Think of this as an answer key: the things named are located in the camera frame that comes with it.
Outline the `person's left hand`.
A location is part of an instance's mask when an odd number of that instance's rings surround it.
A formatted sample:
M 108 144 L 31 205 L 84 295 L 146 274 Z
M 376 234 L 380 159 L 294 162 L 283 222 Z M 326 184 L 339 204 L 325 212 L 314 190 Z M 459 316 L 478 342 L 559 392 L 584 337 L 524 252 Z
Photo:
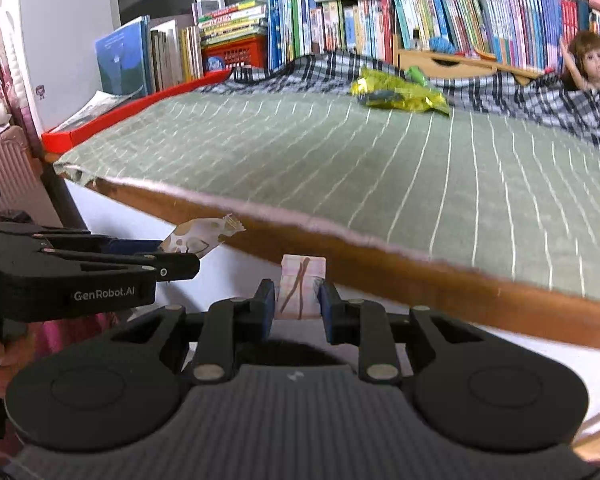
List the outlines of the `person's left hand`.
M 35 358 L 35 333 L 31 326 L 23 335 L 2 344 L 0 341 L 0 399 L 4 399 L 6 390 L 14 377 Z

